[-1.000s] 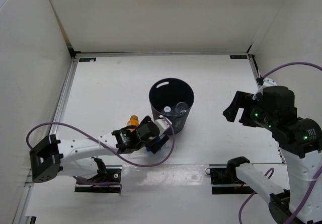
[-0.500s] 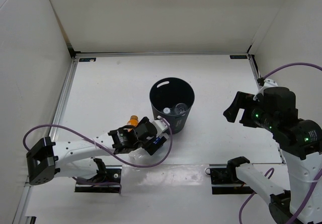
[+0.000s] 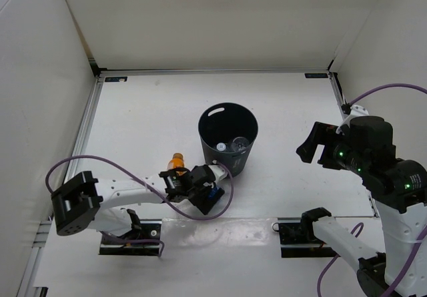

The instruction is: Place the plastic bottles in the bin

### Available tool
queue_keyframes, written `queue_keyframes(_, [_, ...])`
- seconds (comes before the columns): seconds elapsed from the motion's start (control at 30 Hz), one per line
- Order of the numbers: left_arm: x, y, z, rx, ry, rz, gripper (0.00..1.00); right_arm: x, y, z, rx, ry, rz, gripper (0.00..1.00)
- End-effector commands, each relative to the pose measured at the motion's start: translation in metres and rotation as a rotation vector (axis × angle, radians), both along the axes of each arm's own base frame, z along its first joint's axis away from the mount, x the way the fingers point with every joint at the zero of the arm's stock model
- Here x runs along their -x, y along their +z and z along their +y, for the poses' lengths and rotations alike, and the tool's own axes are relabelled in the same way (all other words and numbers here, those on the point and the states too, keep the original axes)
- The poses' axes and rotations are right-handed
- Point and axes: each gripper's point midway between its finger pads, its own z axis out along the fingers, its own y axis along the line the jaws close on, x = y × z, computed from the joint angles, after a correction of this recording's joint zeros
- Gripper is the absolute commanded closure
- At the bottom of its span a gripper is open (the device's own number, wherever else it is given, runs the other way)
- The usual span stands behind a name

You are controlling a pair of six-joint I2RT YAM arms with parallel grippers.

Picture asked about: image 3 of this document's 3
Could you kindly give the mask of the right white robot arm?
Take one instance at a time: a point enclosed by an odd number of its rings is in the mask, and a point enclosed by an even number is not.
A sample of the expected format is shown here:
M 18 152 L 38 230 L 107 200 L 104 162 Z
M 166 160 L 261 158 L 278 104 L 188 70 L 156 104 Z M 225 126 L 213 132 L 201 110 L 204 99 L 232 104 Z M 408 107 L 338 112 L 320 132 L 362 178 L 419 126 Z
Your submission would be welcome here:
M 355 173 L 370 192 L 382 224 L 385 252 L 366 245 L 325 208 L 304 212 L 300 237 L 331 247 L 356 273 L 366 296 L 426 295 L 426 168 L 396 157 L 393 128 L 381 117 L 353 117 L 341 126 L 315 122 L 296 153 L 327 169 Z

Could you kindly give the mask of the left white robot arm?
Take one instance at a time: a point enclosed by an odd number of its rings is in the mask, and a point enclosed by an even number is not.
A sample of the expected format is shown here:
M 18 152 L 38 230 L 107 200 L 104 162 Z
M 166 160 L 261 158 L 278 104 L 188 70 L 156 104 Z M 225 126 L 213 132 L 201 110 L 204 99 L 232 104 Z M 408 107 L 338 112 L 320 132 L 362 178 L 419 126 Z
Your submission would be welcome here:
M 228 176 L 219 165 L 196 166 L 192 170 L 175 168 L 138 182 L 101 180 L 84 171 L 63 184 L 51 195 L 56 231 L 71 236 L 86 229 L 120 237 L 125 243 L 136 242 L 140 223 L 132 204 L 178 204 L 189 201 L 203 215 L 208 215 L 224 195 L 218 182 Z

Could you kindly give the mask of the dark grey plastic bin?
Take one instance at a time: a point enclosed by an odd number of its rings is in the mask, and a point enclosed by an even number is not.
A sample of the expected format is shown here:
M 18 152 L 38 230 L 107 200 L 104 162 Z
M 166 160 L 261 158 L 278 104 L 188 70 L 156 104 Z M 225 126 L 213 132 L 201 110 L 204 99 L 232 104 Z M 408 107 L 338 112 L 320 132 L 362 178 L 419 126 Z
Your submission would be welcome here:
M 258 122 L 246 107 L 236 103 L 219 103 L 205 110 L 198 121 L 198 133 L 207 164 L 223 164 L 233 177 L 244 169 L 258 135 Z M 250 145 L 241 152 L 231 152 L 229 143 L 235 137 L 245 137 Z M 228 145 L 228 152 L 218 152 L 219 142 Z

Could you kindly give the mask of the green label plastic bottle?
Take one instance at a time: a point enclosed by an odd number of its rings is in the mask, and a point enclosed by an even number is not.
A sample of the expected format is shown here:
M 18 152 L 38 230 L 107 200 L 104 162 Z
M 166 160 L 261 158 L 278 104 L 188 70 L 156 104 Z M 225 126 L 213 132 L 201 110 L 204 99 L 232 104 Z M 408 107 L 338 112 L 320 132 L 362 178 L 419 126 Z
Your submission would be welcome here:
M 217 150 L 218 152 L 228 152 L 228 145 L 227 145 L 226 143 L 219 142 L 219 143 L 216 145 L 216 150 Z

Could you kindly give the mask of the clear plastic bottle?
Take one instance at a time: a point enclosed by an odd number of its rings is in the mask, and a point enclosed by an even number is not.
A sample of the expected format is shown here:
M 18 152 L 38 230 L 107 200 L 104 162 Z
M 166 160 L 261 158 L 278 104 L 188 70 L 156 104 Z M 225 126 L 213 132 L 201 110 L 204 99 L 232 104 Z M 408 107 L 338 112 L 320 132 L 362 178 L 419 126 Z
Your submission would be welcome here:
M 241 152 L 250 145 L 250 141 L 245 137 L 235 137 L 229 143 L 231 152 Z

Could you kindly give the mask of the orange juice bottle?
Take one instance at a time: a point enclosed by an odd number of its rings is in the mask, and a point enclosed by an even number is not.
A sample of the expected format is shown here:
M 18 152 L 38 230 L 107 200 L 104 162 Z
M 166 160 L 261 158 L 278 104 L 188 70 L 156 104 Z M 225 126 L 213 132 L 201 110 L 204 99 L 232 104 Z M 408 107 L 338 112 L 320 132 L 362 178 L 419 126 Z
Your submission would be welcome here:
M 172 159 L 169 161 L 167 165 L 167 170 L 174 170 L 177 168 L 178 168 L 178 171 L 176 171 L 177 175 L 182 176 L 185 173 L 185 171 L 181 169 L 185 168 L 185 163 L 184 163 L 183 155 L 181 153 L 174 153 L 172 156 Z

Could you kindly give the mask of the blue label plastic bottle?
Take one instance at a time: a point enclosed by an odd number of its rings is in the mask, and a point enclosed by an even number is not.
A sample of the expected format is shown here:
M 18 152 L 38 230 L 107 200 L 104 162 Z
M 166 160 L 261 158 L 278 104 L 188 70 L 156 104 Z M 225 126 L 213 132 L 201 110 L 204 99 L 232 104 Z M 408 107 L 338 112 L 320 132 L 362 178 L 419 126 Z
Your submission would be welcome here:
M 213 184 L 211 190 L 207 195 L 207 198 L 211 201 L 219 200 L 224 194 L 225 191 L 223 188 L 217 186 L 216 184 Z

